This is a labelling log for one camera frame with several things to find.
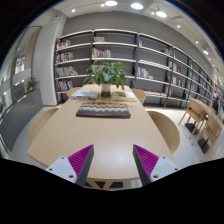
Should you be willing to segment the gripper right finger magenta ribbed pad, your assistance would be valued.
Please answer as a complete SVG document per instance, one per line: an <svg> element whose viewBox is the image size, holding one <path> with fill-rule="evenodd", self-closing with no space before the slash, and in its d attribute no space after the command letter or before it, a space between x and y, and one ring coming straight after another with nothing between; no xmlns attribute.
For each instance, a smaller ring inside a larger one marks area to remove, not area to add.
<svg viewBox="0 0 224 224"><path fill-rule="evenodd" d="M158 157L136 144L133 145L133 157L143 186L179 170L168 157Z"/></svg>

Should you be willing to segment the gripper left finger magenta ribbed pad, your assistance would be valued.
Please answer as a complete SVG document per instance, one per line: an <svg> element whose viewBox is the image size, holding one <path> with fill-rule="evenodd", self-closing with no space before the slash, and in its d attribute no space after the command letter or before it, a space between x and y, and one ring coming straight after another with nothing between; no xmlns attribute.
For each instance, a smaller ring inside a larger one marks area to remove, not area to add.
<svg viewBox="0 0 224 224"><path fill-rule="evenodd" d="M94 156L94 146L89 145L69 157L61 156L47 171L83 187Z"/></svg>

